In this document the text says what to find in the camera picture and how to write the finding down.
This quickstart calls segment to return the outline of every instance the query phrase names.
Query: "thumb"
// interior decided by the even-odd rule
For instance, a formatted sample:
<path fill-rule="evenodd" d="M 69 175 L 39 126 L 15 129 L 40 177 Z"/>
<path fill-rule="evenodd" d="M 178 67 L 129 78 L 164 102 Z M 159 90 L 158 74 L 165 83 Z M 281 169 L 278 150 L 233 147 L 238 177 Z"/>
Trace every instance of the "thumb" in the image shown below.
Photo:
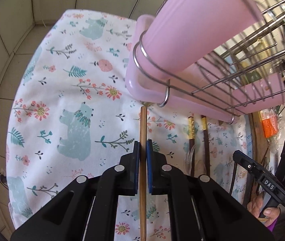
<path fill-rule="evenodd" d="M 279 216 L 280 209 L 278 207 L 268 207 L 264 210 L 263 214 L 268 218 L 265 223 L 265 226 L 270 226 Z"/>

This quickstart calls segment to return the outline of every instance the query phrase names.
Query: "yellow flower center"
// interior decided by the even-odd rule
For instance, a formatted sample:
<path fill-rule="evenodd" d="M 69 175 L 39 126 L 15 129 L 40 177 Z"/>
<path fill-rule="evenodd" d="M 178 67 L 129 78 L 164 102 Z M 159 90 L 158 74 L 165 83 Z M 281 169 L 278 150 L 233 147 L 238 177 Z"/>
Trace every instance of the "yellow flower center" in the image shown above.
<path fill-rule="evenodd" d="M 117 96 L 118 95 L 118 91 L 116 89 L 110 89 L 109 93 L 111 96 Z"/>
<path fill-rule="evenodd" d="M 38 114 L 39 116 L 43 116 L 43 115 L 44 115 L 44 113 L 45 113 L 45 110 L 44 110 L 44 108 L 43 108 L 43 107 L 38 108 L 38 110 L 37 110 L 37 114 Z"/>
<path fill-rule="evenodd" d="M 118 231 L 119 232 L 125 232 L 126 231 L 126 227 L 125 226 L 119 226 L 118 227 Z"/>

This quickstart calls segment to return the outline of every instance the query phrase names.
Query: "teal fern leaf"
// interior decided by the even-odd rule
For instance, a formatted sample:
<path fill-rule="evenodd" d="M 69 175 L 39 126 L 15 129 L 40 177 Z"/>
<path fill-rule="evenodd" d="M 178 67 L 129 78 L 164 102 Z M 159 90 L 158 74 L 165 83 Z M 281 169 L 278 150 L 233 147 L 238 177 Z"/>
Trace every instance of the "teal fern leaf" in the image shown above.
<path fill-rule="evenodd" d="M 11 143 L 24 147 L 23 146 L 23 143 L 25 143 L 24 139 L 18 130 L 16 130 L 13 127 L 12 130 L 9 131 L 8 133 L 11 134 Z"/>
<path fill-rule="evenodd" d="M 69 77 L 83 77 L 87 75 L 87 70 L 82 70 L 81 68 L 77 67 L 77 66 L 72 66 L 70 70 L 65 70 L 67 73 L 69 73 Z"/>

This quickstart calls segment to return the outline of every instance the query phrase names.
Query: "black cable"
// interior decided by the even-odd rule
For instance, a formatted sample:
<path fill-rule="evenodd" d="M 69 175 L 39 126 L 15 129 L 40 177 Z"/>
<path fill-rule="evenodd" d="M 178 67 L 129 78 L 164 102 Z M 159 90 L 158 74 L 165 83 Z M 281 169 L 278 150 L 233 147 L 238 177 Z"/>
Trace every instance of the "black cable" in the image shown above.
<path fill-rule="evenodd" d="M 235 178 L 236 178 L 236 171 L 237 171 L 237 163 L 234 162 L 234 169 L 233 169 L 233 177 L 232 177 L 232 183 L 230 184 L 229 194 L 231 195 L 233 193 Z"/>

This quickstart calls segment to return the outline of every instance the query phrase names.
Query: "purple sleeve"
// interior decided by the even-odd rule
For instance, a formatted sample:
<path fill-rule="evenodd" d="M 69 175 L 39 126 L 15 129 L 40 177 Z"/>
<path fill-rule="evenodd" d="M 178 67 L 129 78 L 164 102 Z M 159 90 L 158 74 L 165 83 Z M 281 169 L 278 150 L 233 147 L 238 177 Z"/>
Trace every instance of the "purple sleeve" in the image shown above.
<path fill-rule="evenodd" d="M 276 224 L 276 221 L 277 221 L 277 219 L 275 219 L 275 221 L 274 221 L 270 226 L 267 227 L 267 229 L 268 229 L 270 232 L 273 231 L 273 228 L 274 228 L 274 226 L 275 226 L 275 224 Z"/>

